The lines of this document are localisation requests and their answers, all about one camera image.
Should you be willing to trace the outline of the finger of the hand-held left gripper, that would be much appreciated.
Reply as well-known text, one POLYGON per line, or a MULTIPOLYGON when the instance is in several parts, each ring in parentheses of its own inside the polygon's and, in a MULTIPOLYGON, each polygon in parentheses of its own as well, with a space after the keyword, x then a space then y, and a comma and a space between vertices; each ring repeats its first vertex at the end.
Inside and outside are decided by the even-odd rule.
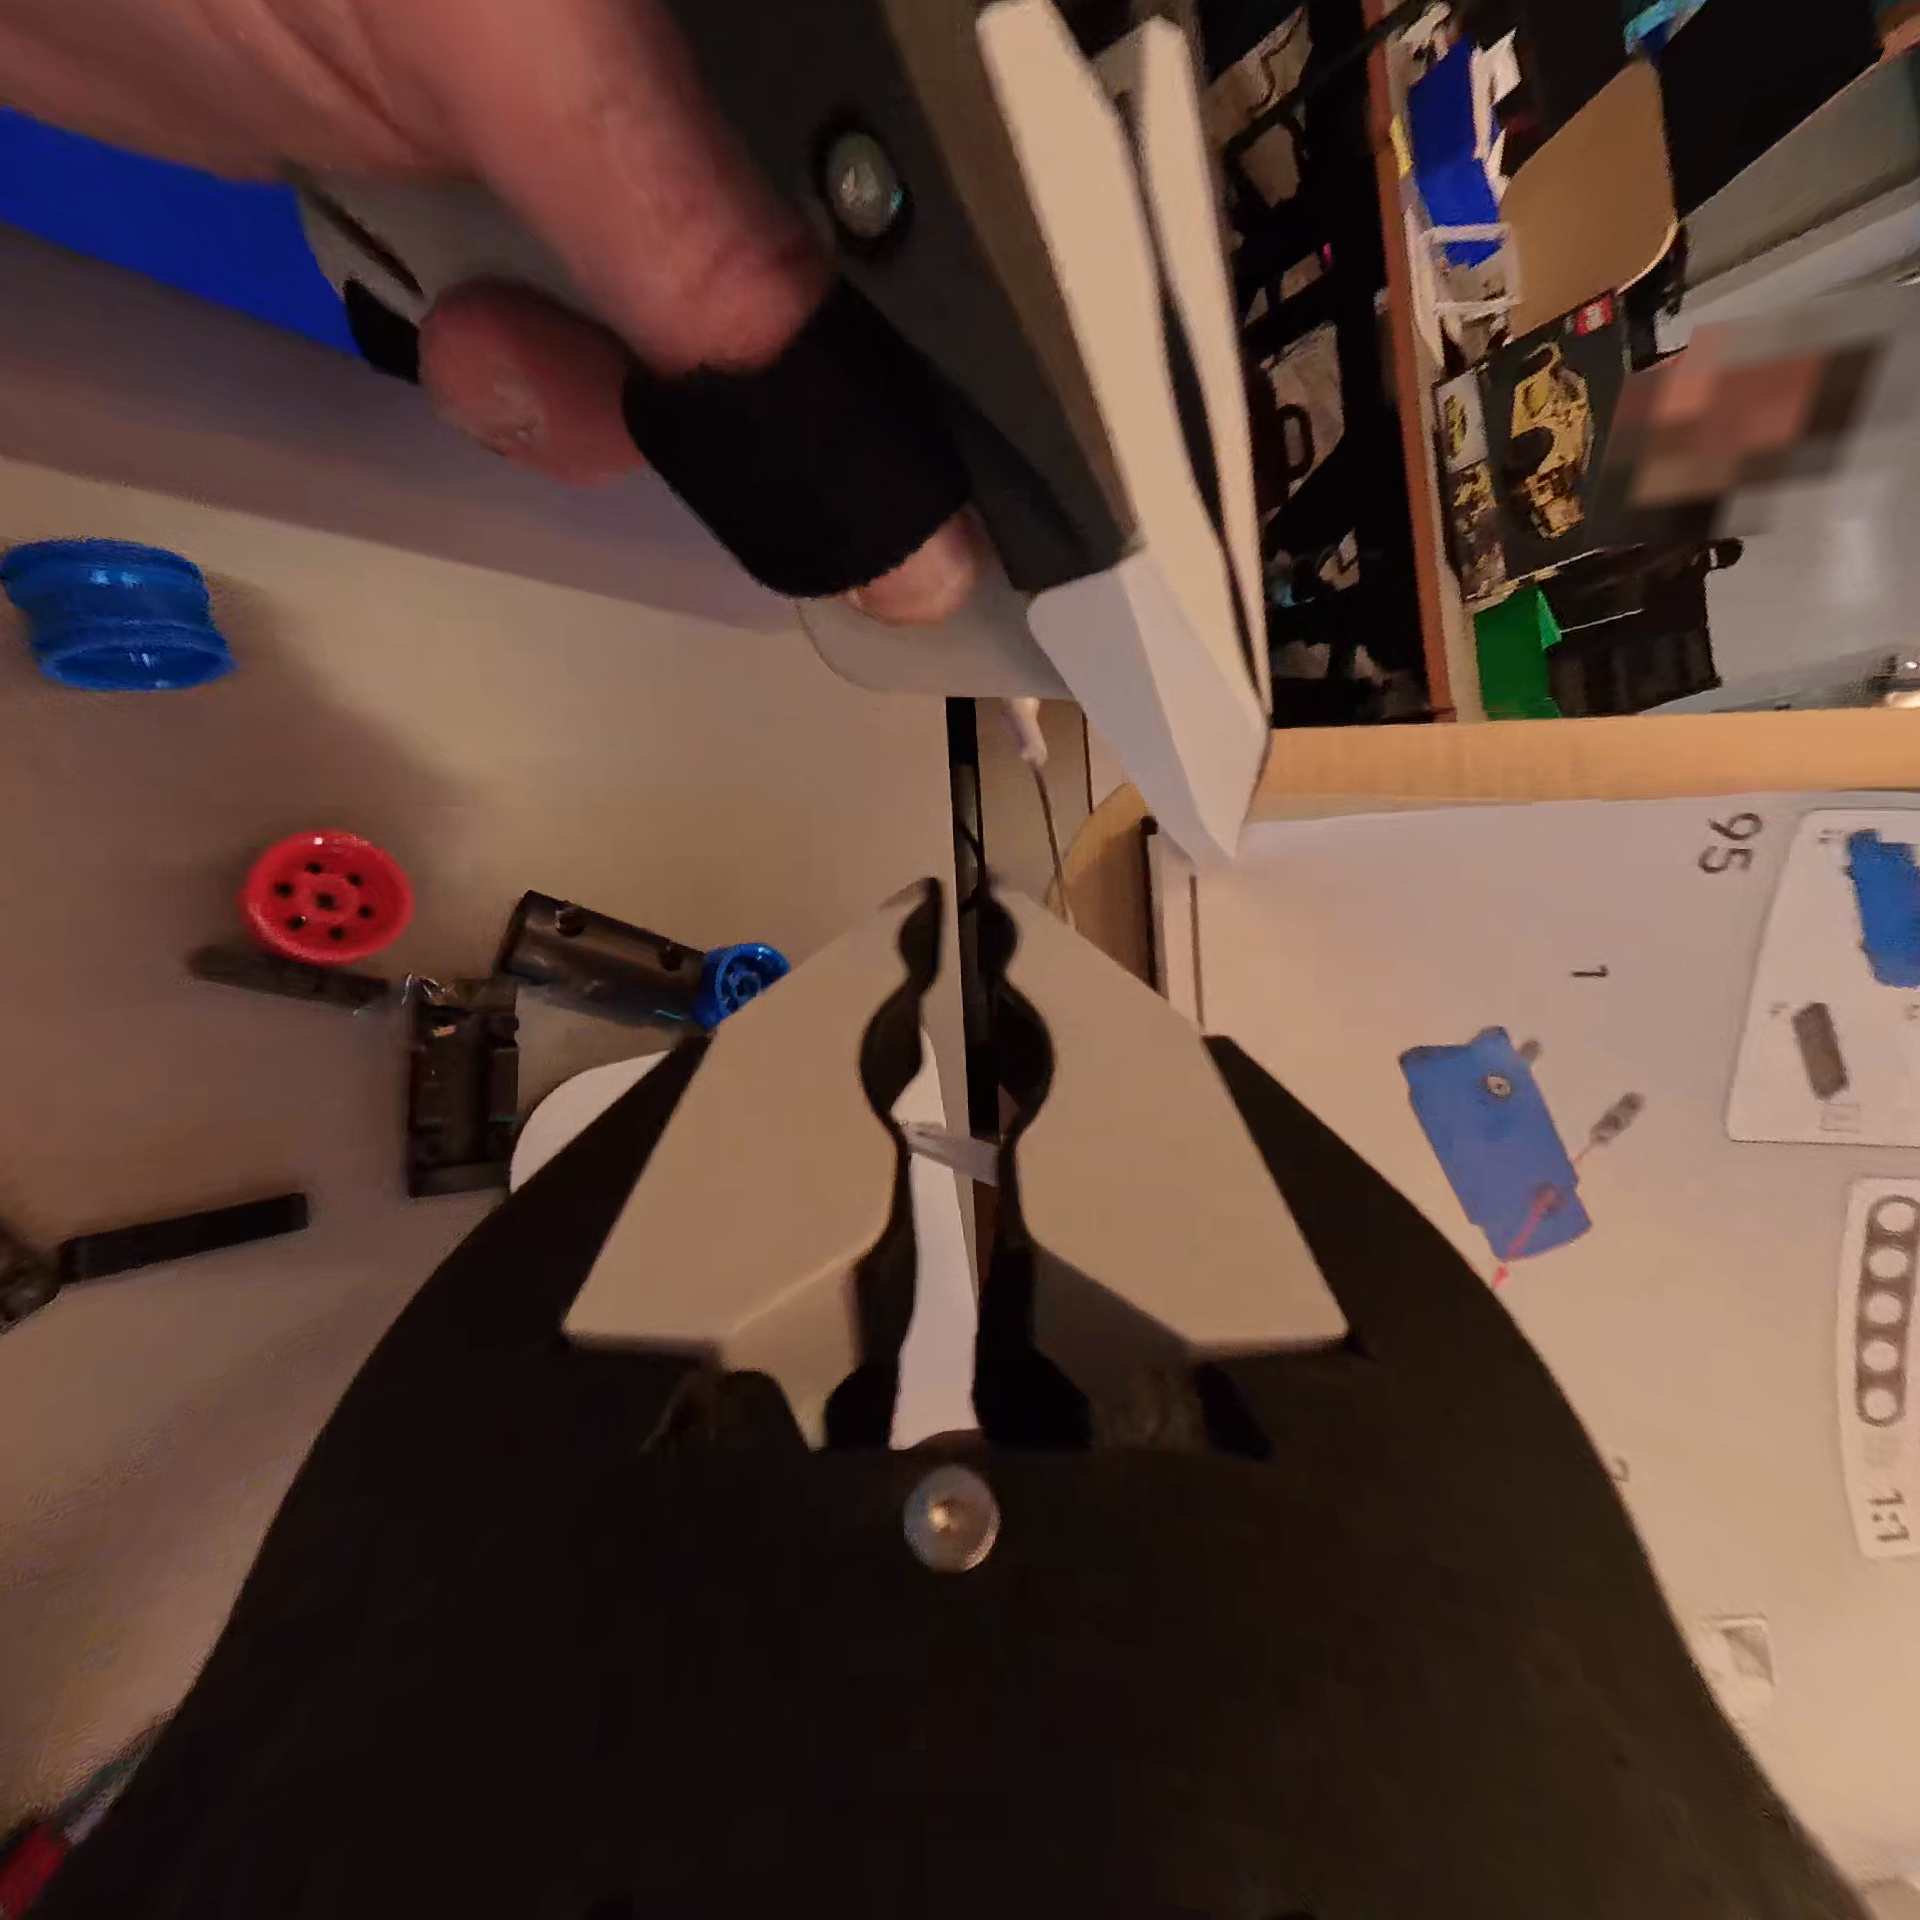
POLYGON ((1260 520, 1248 373, 1217 167, 1204 127, 1191 35, 1141 17, 1096 60, 1126 127, 1141 200, 1173 412, 1183 454, 1225 571, 1239 673, 1271 708, 1260 520))
POLYGON ((1271 743, 1188 478, 1162 352, 1135 167, 1121 110, 1057 7, 976 25, 995 109, 1090 380, 1121 482, 1121 559, 1037 592, 1027 628, 1191 864, 1225 864, 1271 743))

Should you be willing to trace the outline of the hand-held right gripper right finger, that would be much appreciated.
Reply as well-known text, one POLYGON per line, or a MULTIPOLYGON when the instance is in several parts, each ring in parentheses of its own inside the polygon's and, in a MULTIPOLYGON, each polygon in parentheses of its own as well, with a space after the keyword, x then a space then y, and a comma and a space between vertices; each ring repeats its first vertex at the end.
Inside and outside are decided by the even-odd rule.
POLYGON ((974 1406, 995 1446, 1210 1446, 1237 1362, 1348 1315, 1202 1029, 1037 902, 978 906, 1002 1135, 974 1406))

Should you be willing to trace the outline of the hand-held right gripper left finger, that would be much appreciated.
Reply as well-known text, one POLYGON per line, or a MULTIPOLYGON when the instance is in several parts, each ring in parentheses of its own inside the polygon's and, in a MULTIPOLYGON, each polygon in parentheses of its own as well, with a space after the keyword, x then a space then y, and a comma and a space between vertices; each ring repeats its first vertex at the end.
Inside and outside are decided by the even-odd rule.
POLYGON ((942 921, 942 885, 912 881, 696 1049, 571 1345, 770 1379, 807 1446, 891 1446, 919 1275, 897 1107, 942 921))

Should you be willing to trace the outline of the instruction booklet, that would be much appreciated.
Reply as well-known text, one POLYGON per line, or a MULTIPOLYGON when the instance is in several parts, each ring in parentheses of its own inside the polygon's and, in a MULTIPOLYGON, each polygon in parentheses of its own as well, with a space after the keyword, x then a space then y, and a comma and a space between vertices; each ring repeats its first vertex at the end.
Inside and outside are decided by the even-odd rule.
POLYGON ((1173 1000, 1487 1281, 1720 1706, 1917 1916, 1917 798, 1248 825, 1173 1000))

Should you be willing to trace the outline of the grey desk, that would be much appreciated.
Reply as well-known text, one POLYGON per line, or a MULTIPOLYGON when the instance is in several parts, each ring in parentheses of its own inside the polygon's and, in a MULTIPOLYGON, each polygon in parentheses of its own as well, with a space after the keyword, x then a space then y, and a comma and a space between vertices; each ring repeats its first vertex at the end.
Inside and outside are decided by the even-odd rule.
POLYGON ((300 1234, 2 1334, 2 1826, 171 1710, 300 1457, 486 1199, 402 1187, 402 1010, 190 977, 252 856, 352 830, 389 977, 478 977, 522 891, 794 964, 954 874, 945 708, 836 676, 657 482, 567 494, 402 381, 2 230, 2 544, 211 583, 236 673, 72 691, 2 606, 2 1223, 33 1248, 300 1192, 300 1234))

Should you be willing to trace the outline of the person's left hand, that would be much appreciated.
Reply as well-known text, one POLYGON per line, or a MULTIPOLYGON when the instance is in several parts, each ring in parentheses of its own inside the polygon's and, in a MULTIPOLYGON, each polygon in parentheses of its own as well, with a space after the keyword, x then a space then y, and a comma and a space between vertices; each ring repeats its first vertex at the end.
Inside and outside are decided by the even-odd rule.
POLYGON ((420 321, 420 384, 559 482, 639 467, 631 360, 757 373, 828 298, 657 4, 2 4, 2 105, 236 178, 489 188, 587 315, 469 279, 420 321))

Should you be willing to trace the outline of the blue wheel rim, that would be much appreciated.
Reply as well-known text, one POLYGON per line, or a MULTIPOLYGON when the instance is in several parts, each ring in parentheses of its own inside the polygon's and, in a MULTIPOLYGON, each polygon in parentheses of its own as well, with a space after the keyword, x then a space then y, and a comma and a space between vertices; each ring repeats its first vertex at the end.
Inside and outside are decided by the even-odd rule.
POLYGON ((206 573, 141 543, 50 537, 2 555, 35 668, 79 691, 190 691, 236 673, 206 573))
POLYGON ((772 984, 789 977, 789 961, 766 944, 725 944, 700 954, 691 1021, 711 1030, 772 984))

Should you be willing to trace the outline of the black beam with holes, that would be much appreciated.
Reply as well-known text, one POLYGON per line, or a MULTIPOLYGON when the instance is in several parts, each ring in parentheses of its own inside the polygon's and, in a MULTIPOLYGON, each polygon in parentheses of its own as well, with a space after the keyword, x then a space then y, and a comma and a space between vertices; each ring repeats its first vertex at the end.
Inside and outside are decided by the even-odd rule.
POLYGON ((524 891, 499 932, 494 977, 538 988, 576 1015, 699 1029, 706 950, 524 891))

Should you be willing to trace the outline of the white book stand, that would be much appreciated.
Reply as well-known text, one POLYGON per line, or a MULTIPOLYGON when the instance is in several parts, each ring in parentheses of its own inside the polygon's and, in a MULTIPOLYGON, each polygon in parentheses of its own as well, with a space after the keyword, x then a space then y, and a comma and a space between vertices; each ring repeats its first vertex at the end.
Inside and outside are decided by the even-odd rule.
MULTIPOLYGON (((1070 749, 1070 781, 1106 793, 1064 841, 1064 903, 1079 932, 1121 966, 1148 974, 1148 903, 1128 782, 1099 788, 1110 750, 1070 749)), ((1330 820, 1445 803, 1696 800, 1718 793, 1917 793, 1917 691, 1891 708, 1777 708, 1580 722, 1410 725, 1377 731, 1279 731, 1253 820, 1330 820)), ((567 1076, 528 1115, 508 1187, 522 1187, 662 1054, 567 1076)), ((976 1262, 958 1254, 974 1187, 957 1173, 914 1173, 917 1223, 932 1229, 930 1303, 905 1337, 895 1443, 974 1424, 976 1262)))

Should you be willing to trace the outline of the green storage bin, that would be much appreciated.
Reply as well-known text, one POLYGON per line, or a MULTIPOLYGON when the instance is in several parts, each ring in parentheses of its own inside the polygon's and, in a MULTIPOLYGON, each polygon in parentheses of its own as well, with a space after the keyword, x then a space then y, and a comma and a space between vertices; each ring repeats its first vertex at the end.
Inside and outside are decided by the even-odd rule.
POLYGON ((1547 651, 1559 640, 1537 583, 1472 615, 1478 703, 1487 722, 1549 722, 1559 706, 1547 681, 1547 651))

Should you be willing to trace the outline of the toy box with yellow vehicle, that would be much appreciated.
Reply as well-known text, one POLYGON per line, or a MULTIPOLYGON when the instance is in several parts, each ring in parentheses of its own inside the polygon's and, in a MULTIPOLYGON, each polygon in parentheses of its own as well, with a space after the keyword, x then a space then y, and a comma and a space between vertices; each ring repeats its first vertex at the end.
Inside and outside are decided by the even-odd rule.
POLYGON ((1626 374, 1628 325, 1602 292, 1432 384, 1445 555, 1469 611, 1611 544, 1601 467, 1626 374))

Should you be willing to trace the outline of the flat black beam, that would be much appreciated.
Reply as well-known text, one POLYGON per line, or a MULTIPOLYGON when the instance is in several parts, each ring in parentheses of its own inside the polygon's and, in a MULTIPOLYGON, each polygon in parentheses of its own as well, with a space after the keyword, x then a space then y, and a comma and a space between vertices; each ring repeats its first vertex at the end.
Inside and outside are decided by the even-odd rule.
POLYGON ((396 991, 383 977, 300 964, 262 948, 198 948, 190 954, 187 974, 206 986, 326 1006, 350 1015, 372 1013, 396 991))

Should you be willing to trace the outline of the red wheel rim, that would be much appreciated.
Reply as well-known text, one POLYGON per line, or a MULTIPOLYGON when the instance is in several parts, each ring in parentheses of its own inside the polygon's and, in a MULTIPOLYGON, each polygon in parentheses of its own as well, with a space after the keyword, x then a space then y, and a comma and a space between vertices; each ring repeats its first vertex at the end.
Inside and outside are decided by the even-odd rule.
POLYGON ((346 830, 305 830, 259 853, 236 903, 259 948, 305 966, 370 964, 414 916, 398 858, 346 830))

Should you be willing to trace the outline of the short black beam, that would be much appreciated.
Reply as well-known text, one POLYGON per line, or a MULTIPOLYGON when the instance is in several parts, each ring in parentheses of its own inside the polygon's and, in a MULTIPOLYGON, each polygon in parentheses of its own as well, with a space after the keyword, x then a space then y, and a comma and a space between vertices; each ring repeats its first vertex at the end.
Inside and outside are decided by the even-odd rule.
POLYGON ((309 1199, 302 1192, 263 1194, 211 1212, 101 1229, 58 1245, 54 1281, 63 1286, 116 1281, 137 1269, 216 1258, 262 1239, 305 1230, 309 1199))

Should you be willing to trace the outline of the blue storage bin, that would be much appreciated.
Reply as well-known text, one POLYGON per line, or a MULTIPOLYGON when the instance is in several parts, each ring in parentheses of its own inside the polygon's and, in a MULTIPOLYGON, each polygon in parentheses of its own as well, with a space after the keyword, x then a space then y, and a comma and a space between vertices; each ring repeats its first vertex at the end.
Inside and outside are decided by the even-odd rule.
POLYGON ((5 109, 2 224, 359 357, 282 181, 223 178, 5 109))

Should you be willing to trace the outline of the black frame piece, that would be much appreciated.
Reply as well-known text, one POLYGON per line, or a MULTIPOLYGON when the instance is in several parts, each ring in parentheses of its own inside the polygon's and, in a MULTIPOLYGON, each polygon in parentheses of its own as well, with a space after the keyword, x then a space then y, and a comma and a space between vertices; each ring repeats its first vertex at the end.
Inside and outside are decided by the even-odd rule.
POLYGON ((402 1186, 412 1200, 508 1187, 520 1135, 520 988, 508 977, 402 984, 408 1091, 402 1186))

